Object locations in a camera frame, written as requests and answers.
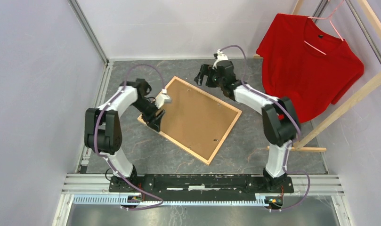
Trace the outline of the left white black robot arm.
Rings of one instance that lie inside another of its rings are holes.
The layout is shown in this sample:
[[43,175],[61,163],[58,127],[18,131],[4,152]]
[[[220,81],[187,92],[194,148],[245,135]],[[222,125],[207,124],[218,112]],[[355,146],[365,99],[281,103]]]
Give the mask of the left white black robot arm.
[[166,89],[160,95],[148,98],[152,88],[144,79],[123,82],[115,94],[97,108],[85,112],[84,143],[97,156],[103,158],[113,171],[120,185],[127,192],[138,187],[136,169],[122,150],[120,117],[133,106],[141,112],[143,122],[156,132],[161,130],[165,111],[163,106],[172,102]]

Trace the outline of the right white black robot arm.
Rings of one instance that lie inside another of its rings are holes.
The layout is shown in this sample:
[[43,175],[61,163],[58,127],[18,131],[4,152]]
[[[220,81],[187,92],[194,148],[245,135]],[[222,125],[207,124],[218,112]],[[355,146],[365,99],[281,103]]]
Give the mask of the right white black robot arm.
[[279,189],[287,177],[290,147],[300,133],[300,123],[292,101],[288,97],[269,96],[237,79],[234,65],[229,60],[201,65],[194,81],[198,85],[206,82],[207,87],[220,88],[224,96],[252,108],[262,116],[264,135],[269,141],[262,184],[268,192]]

